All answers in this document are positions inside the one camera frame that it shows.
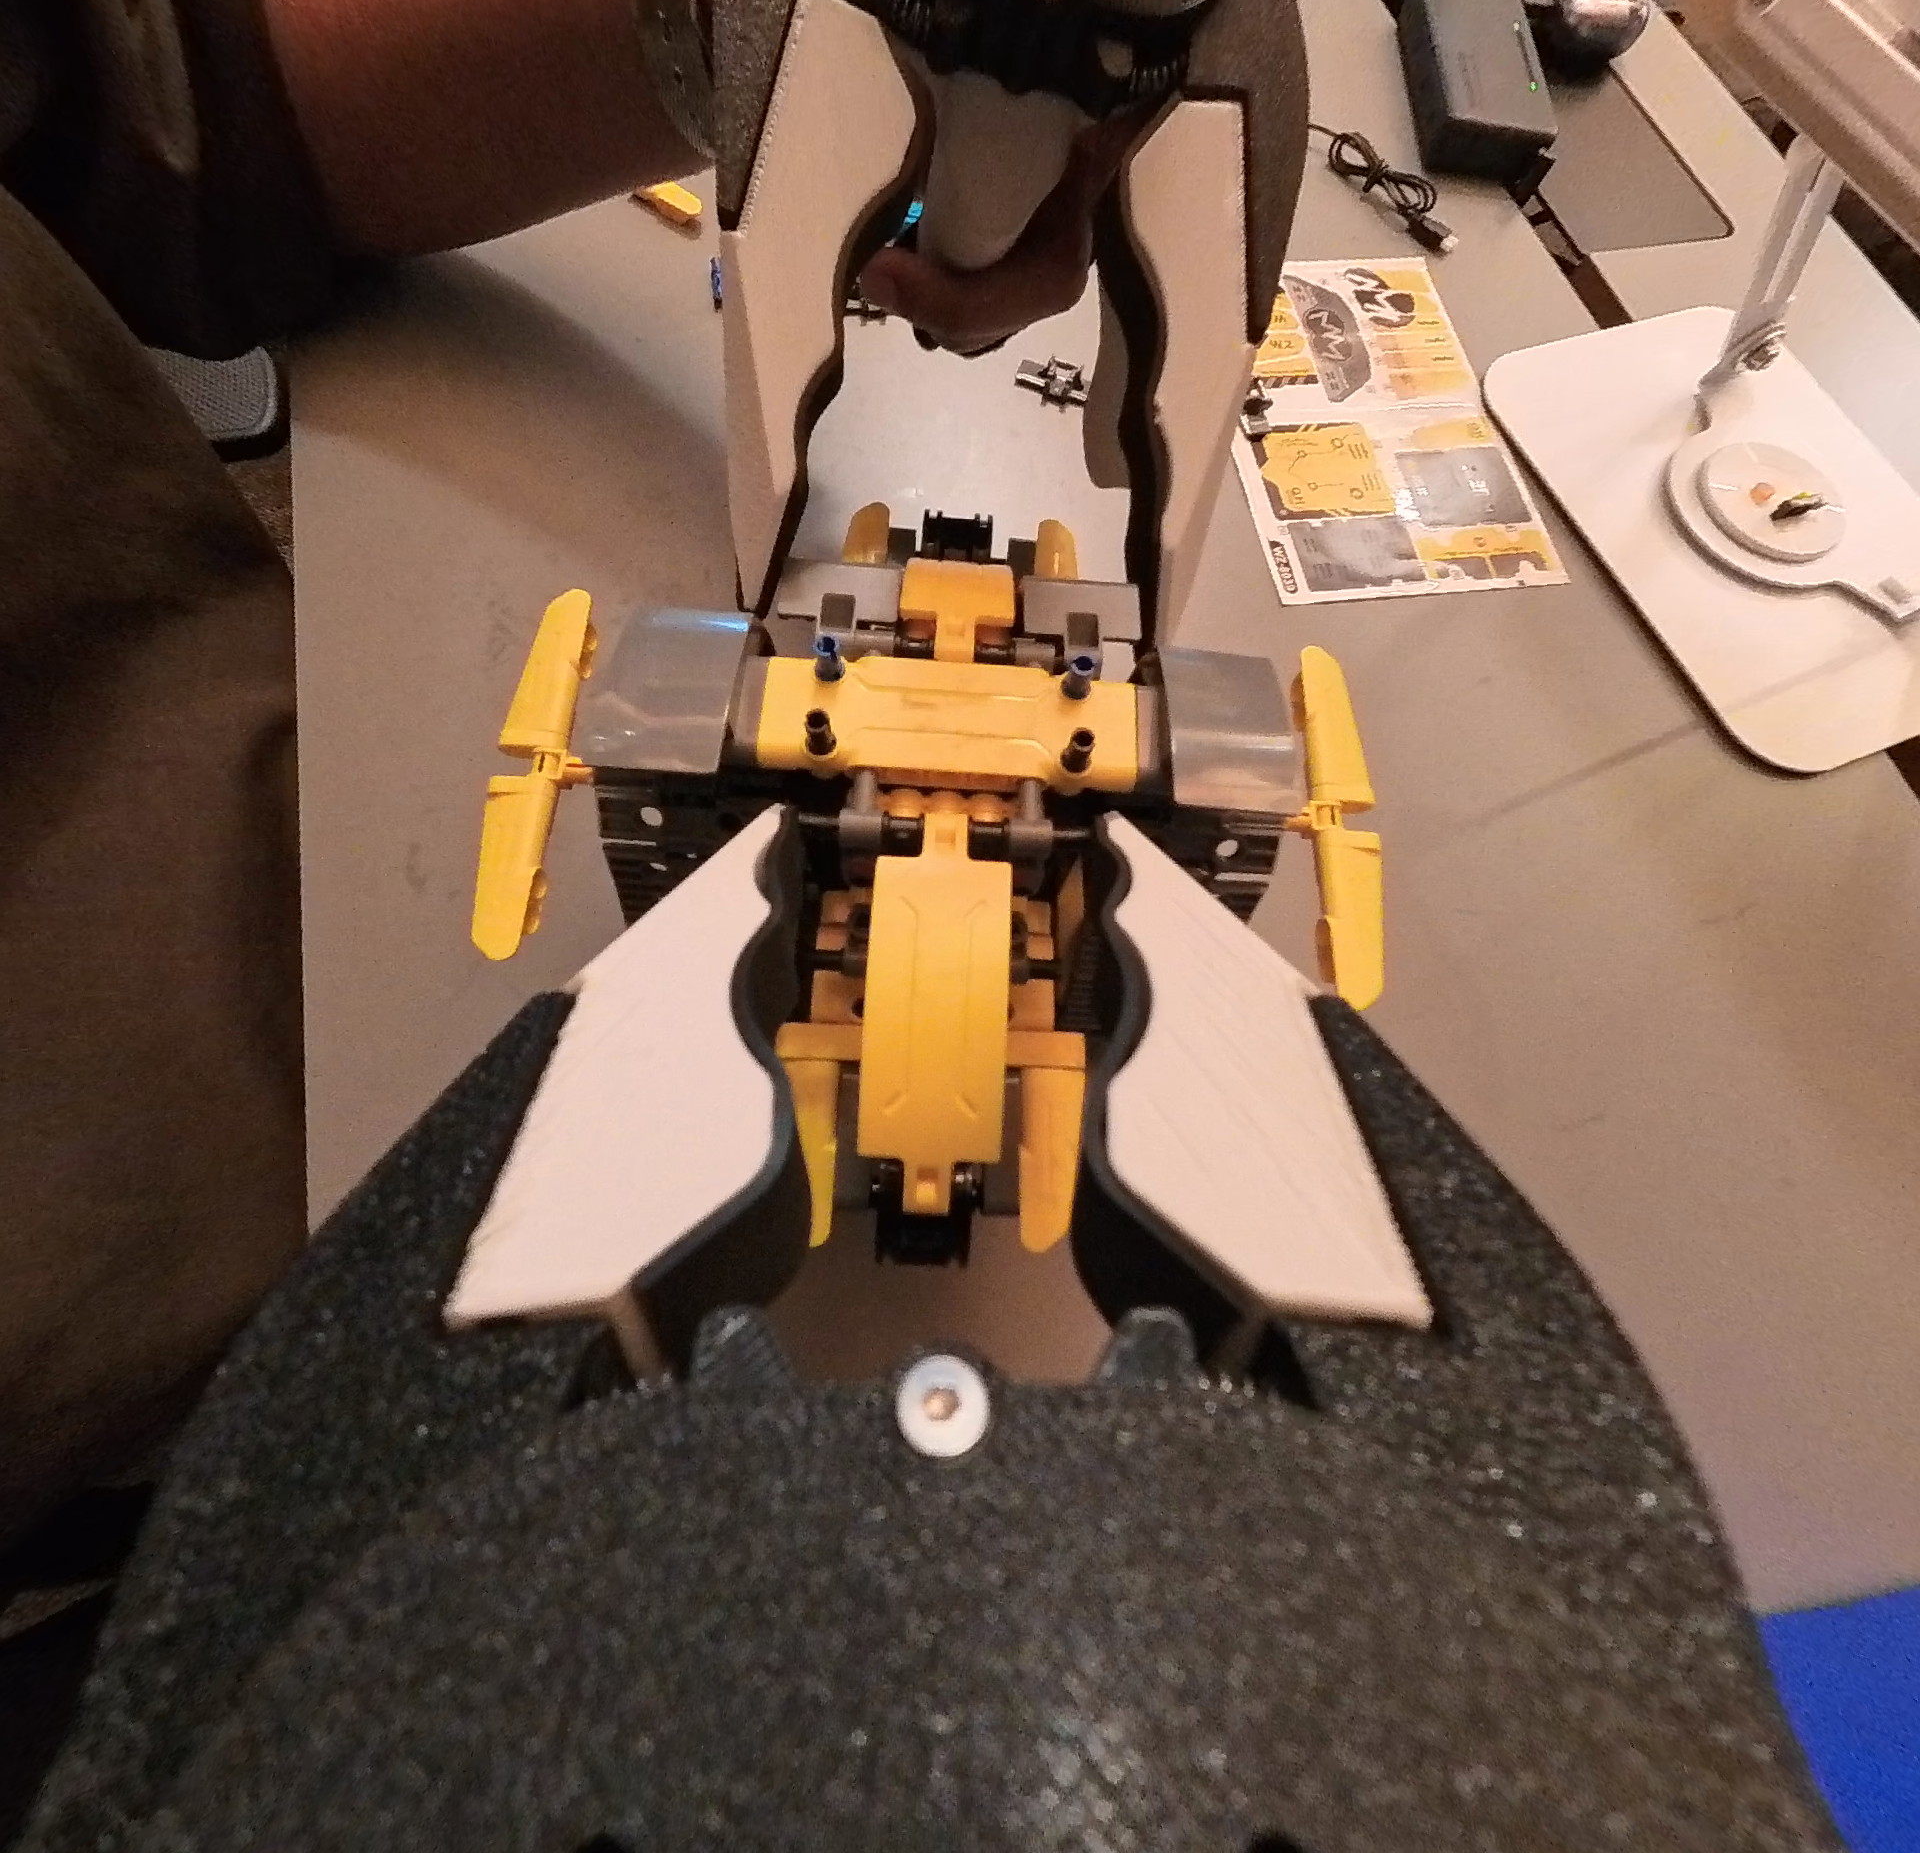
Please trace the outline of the yellow grey sticker sheet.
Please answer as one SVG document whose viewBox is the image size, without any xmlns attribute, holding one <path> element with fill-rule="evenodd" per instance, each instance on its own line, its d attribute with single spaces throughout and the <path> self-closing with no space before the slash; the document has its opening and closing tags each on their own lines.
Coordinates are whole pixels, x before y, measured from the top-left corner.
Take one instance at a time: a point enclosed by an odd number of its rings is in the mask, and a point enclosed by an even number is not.
<svg viewBox="0 0 1920 1853">
<path fill-rule="evenodd" d="M 1240 432 L 1287 604 L 1568 579 L 1424 259 L 1289 268 Z"/>
</svg>

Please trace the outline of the person's left forearm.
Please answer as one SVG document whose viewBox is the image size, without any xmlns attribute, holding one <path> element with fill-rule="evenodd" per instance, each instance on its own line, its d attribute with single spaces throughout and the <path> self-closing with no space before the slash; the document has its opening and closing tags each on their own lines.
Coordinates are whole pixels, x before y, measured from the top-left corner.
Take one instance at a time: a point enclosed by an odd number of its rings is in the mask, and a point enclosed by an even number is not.
<svg viewBox="0 0 1920 1853">
<path fill-rule="evenodd" d="M 631 0 L 262 0 L 338 244 L 469 247 L 702 166 Z"/>
</svg>

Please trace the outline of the yellow tracked brick vehicle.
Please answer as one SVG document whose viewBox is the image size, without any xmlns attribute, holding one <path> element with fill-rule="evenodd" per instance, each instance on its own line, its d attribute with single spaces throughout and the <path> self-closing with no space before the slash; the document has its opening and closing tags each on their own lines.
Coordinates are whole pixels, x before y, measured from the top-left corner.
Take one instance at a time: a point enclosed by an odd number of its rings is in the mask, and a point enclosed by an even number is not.
<svg viewBox="0 0 1920 1853">
<path fill-rule="evenodd" d="M 1317 646 L 1280 707 L 1260 661 L 1175 658 L 1135 678 L 1137 590 L 1077 574 L 1067 525 L 993 557 L 993 525 L 927 515 L 892 531 L 871 503 L 844 557 L 790 566 L 769 615 L 658 613 L 629 625 L 581 704 L 599 646 L 586 590 L 540 615 L 496 748 L 471 937 L 512 958 L 540 927 L 562 792 L 592 787 L 622 914 L 639 924 L 763 810 L 790 810 L 816 919 L 804 932 L 800 1019 L 779 1029 L 810 1194 L 833 1230 L 837 1170 L 856 1157 L 876 1248 L 959 1258 L 1013 1167 L 1022 1242 L 1068 1237 L 1084 1160 L 1088 1044 L 1073 981 L 1098 978 L 1088 934 L 1099 817 L 1120 815 L 1218 904 L 1252 914 L 1280 839 L 1314 851 L 1323 978 L 1369 1005 L 1385 979 L 1380 839 L 1347 678 Z M 924 796 L 971 803 L 971 858 L 1013 870 L 1003 1148 L 952 1170 L 946 1214 L 902 1208 L 902 1167 L 858 1151 L 875 870 L 922 847 Z"/>
</svg>

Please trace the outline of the blue plastic bin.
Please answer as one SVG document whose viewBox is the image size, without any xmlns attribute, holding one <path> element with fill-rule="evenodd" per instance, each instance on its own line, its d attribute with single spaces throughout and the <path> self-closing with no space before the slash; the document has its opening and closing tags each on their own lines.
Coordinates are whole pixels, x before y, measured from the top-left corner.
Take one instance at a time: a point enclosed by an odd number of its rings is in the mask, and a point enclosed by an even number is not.
<svg viewBox="0 0 1920 1853">
<path fill-rule="evenodd" d="M 1794 1735 L 1846 1843 L 1918 1848 L 1918 1590 L 1759 1618 Z"/>
</svg>

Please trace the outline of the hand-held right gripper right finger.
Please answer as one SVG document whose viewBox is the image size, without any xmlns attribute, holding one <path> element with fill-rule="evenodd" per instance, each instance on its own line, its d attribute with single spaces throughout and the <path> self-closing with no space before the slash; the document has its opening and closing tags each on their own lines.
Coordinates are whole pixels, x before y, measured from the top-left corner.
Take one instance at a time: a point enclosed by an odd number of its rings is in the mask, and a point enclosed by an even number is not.
<svg viewBox="0 0 1920 1853">
<path fill-rule="evenodd" d="M 1079 1173 L 1102 1315 L 1184 1312 L 1207 1362 L 1270 1320 L 1430 1329 L 1317 990 L 1127 818 L 1099 821 L 1091 876 L 1118 959 Z"/>
</svg>

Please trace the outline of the white book stand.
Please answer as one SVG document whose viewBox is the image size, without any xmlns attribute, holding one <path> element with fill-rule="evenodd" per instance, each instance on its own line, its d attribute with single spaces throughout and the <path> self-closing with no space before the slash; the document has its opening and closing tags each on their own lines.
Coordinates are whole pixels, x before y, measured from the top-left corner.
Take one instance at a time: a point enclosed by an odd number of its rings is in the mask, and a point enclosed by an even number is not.
<svg viewBox="0 0 1920 1853">
<path fill-rule="evenodd" d="M 1844 185 L 1915 241 L 1915 0 L 1739 0 L 1794 128 L 1739 311 L 1505 354 L 1484 396 L 1599 563 L 1761 762 L 1818 774 L 1918 730 L 1918 496 L 1787 349 Z"/>
</svg>

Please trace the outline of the grey round case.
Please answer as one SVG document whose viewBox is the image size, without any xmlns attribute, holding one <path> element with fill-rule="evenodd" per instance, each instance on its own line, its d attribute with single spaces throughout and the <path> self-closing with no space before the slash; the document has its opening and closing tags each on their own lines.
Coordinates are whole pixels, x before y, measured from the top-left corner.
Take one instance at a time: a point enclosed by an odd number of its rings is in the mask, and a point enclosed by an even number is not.
<svg viewBox="0 0 1920 1853">
<path fill-rule="evenodd" d="M 1548 69 L 1566 82 L 1603 75 L 1644 35 L 1652 0 L 1524 0 Z"/>
</svg>

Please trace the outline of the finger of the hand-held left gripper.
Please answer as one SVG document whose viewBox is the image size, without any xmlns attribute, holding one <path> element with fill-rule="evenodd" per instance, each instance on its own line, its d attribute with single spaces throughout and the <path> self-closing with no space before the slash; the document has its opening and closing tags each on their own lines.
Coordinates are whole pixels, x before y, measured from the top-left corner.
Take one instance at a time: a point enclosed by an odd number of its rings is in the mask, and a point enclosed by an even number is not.
<svg viewBox="0 0 1920 1853">
<path fill-rule="evenodd" d="M 1188 603 L 1257 354 L 1243 134 L 1233 99 L 1169 103 L 1098 214 L 1094 483 L 1127 490 L 1147 644 Z"/>
<path fill-rule="evenodd" d="M 747 201 L 721 233 L 729 501 L 742 604 L 770 606 L 806 452 L 844 372 L 856 241 L 906 196 L 922 103 L 882 25 L 794 0 Z"/>
</svg>

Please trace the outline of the black desk mat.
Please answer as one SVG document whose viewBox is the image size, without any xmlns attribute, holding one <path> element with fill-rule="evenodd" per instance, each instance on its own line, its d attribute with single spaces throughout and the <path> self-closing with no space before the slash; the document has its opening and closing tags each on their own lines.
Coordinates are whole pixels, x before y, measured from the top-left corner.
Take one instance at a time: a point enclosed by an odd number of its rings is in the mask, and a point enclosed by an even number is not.
<svg viewBox="0 0 1920 1853">
<path fill-rule="evenodd" d="M 1402 0 L 1382 0 L 1399 13 Z M 1614 67 L 1570 79 L 1548 54 L 1548 88 L 1559 119 L 1552 166 L 1527 194 L 1585 257 L 1724 239 L 1732 231 L 1668 140 Z"/>
</svg>

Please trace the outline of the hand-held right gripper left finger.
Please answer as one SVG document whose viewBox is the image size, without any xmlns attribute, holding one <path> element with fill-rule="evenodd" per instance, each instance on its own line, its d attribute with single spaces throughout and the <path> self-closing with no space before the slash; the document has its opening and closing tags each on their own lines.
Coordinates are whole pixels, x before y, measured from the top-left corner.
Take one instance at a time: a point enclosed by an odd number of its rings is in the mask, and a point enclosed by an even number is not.
<svg viewBox="0 0 1920 1853">
<path fill-rule="evenodd" d="M 763 810 L 569 987 L 571 1008 L 448 1296 L 451 1329 L 587 1317 L 639 1375 L 804 1265 L 806 1170 L 775 1050 L 804 847 Z"/>
</svg>

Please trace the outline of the black charger box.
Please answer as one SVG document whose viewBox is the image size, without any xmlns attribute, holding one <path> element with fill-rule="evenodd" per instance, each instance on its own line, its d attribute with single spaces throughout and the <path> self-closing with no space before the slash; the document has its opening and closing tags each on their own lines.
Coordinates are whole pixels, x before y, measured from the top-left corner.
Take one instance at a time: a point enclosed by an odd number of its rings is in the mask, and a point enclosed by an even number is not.
<svg viewBox="0 0 1920 1853">
<path fill-rule="evenodd" d="M 1515 188 L 1557 144 L 1524 0 L 1402 0 L 1397 44 L 1430 173 Z"/>
</svg>

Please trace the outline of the person's left hand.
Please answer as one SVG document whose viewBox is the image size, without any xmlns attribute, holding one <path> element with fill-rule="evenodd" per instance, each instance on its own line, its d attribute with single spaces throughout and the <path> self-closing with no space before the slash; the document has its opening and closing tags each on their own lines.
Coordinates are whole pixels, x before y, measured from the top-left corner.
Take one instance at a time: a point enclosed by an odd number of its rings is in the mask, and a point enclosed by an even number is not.
<svg viewBox="0 0 1920 1853">
<path fill-rule="evenodd" d="M 1091 244 L 1084 214 L 1035 216 L 1001 261 L 977 271 L 885 247 L 864 268 L 862 292 L 868 302 L 910 322 L 933 349 L 992 354 L 1079 300 L 1088 283 Z"/>
</svg>

